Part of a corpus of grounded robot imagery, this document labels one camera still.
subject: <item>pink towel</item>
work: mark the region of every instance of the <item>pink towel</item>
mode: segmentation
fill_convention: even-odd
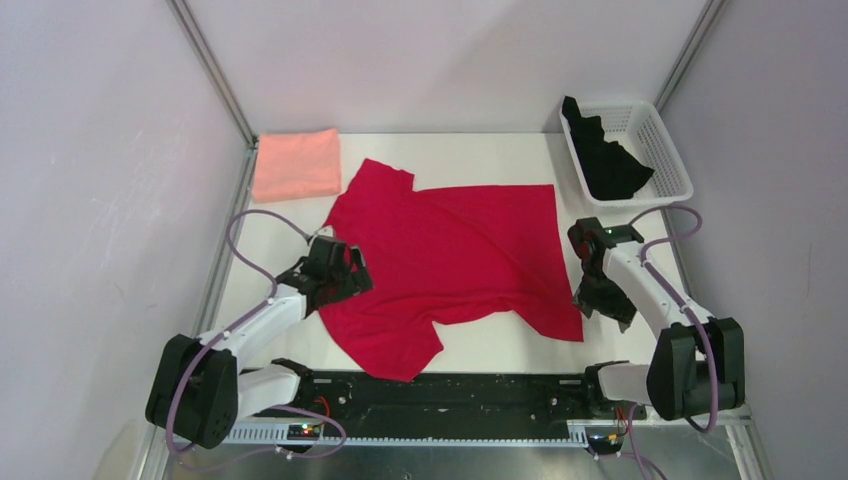
[[[336,195],[342,191],[339,132],[265,134],[253,176],[256,203]]]

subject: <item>purple cable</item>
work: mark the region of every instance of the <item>purple cable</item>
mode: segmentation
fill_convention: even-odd
[[[238,248],[236,248],[236,246],[235,246],[235,241],[233,240],[233,227],[235,227],[235,225],[238,223],[239,220],[241,220],[245,216],[251,215],[251,214],[268,215],[268,216],[274,217],[274,218],[282,221],[283,223],[285,223],[286,225],[288,225],[292,229],[294,229],[294,231],[296,231],[301,237],[303,237],[304,240],[306,240],[307,243],[309,243],[311,236],[309,234],[307,234],[306,232],[304,232],[300,227],[295,225],[293,222],[291,222],[289,219],[283,217],[280,214],[277,214],[277,213],[274,213],[274,212],[271,212],[271,211],[268,211],[268,210],[259,210],[259,209],[245,210],[241,213],[236,214],[230,220],[230,223],[227,225],[227,235],[226,235],[227,245],[230,247],[230,250],[232,250],[233,255],[235,255],[236,258],[238,258],[239,260],[244,262],[244,264],[247,265],[248,267],[256,270],[259,273],[261,273],[265,278],[268,279],[268,281],[271,283],[271,292],[268,294],[268,297],[266,297],[266,298],[273,298],[277,294],[277,282],[274,279],[274,276],[271,275],[271,273],[268,272],[267,270],[265,270],[264,268],[260,267],[256,263],[250,261],[241,252],[239,252]],[[203,346],[203,348],[200,349],[200,351],[197,353],[197,355],[194,356],[194,358],[191,360],[191,362],[189,362],[188,367],[186,367],[186,370],[183,373],[183,376],[180,378],[179,383],[177,383],[177,388],[174,391],[174,398],[171,400],[171,406],[168,409],[168,418],[165,421],[165,443],[167,444],[168,450],[171,452],[172,455],[179,457],[181,454],[187,452],[189,449],[191,449],[194,446],[194,443],[189,443],[185,447],[179,448],[179,447],[177,447],[176,443],[174,443],[174,423],[175,423],[176,418],[177,418],[177,408],[179,407],[180,400],[182,399],[182,396],[185,393],[185,389],[186,389],[186,386],[188,385],[189,379],[191,378],[191,374],[194,373],[195,369],[197,369],[197,365],[200,363],[201,359],[203,359],[203,357],[212,349],[213,346],[215,346],[215,344],[217,344],[218,342],[220,342],[224,338],[224,332],[232,333],[233,331],[235,331],[236,329],[241,327],[244,323],[246,323],[253,315],[255,315],[256,313],[261,311],[263,308],[265,308],[267,305],[268,305],[267,302],[264,301],[264,300],[259,302],[255,307],[251,308],[247,313],[245,313],[244,315],[239,317],[236,321],[231,323],[221,333],[219,333],[218,335],[215,335],[212,338],[212,340],[210,340],[206,345]],[[327,452],[324,452],[322,454],[316,454],[316,455],[297,454],[295,452],[288,452],[287,451],[287,453],[291,454],[292,456],[297,456],[297,457],[302,457],[302,458],[324,457],[324,456],[330,455],[330,454],[338,451],[338,449],[341,448],[341,446],[344,445],[345,441],[347,440],[347,433],[344,431],[344,428],[342,428],[342,426],[338,422],[336,422],[335,420],[327,418],[323,415],[318,415],[316,413],[308,412],[307,410],[301,410],[301,409],[289,407],[289,406],[286,406],[286,405],[276,405],[276,406],[271,407],[271,408],[274,408],[274,409],[277,409],[277,410],[284,410],[284,411],[288,411],[288,412],[293,412],[293,413],[299,413],[299,414],[302,414],[302,415],[307,415],[307,416],[310,416],[310,417],[313,417],[313,418],[317,418],[317,419],[322,420],[324,422],[328,422],[328,423],[332,424],[333,426],[335,426],[337,429],[339,429],[339,434],[341,435],[342,440],[333,449],[328,450]],[[259,454],[259,453],[269,452],[269,451],[277,451],[277,447],[259,448],[259,449],[253,450],[251,452],[247,452],[244,455],[240,455],[240,456],[238,456],[238,457],[236,457],[236,458],[234,458],[230,461],[225,462],[222,465],[212,467],[211,469],[215,470],[215,469],[220,468],[222,466],[229,465],[231,463],[240,461],[244,458],[251,457],[251,456]]]
[[[692,229],[688,232],[681,235],[671,235],[646,243],[645,246],[642,247],[642,250],[639,251],[639,260],[642,262],[642,265],[645,267],[645,270],[647,270],[648,273],[650,273],[651,276],[654,277],[657,283],[660,284],[663,290],[665,290],[669,294],[669,296],[671,296],[671,298],[674,300],[674,303],[676,303],[677,306],[680,308],[680,311],[683,312],[684,315],[686,315],[686,318],[689,319],[690,322],[692,322],[692,325],[695,326],[695,330],[698,332],[698,337],[701,339],[701,344],[704,346],[704,353],[707,357],[707,370],[709,371],[710,375],[710,418],[707,421],[707,425],[705,427],[702,427],[695,423],[692,417],[686,417],[686,421],[689,422],[689,425],[691,425],[692,428],[694,428],[695,430],[701,433],[709,433],[715,428],[716,422],[718,421],[718,373],[716,371],[715,357],[713,355],[713,349],[712,345],[710,344],[709,336],[707,335],[707,331],[704,330],[704,326],[701,324],[701,321],[698,320],[697,315],[695,315],[695,312],[693,312],[689,305],[686,304],[686,300],[683,298],[683,296],[681,296],[677,292],[677,289],[675,289],[674,286],[671,285],[671,283],[669,283],[669,281],[666,280],[665,277],[663,277],[660,272],[653,265],[651,265],[650,262],[645,261],[648,255],[648,250],[651,247],[677,240],[685,240],[691,237],[692,235],[695,235],[695,233],[697,233],[698,230],[701,229],[704,220],[701,217],[701,214],[698,213],[698,211],[694,208],[686,207],[684,205],[672,204],[649,208],[644,212],[640,213],[639,215],[636,215],[633,220],[630,220],[630,225],[633,225],[637,220],[639,220],[643,216],[651,212],[656,212],[658,210],[682,210],[685,212],[689,212],[695,216],[695,226],[692,227]]]

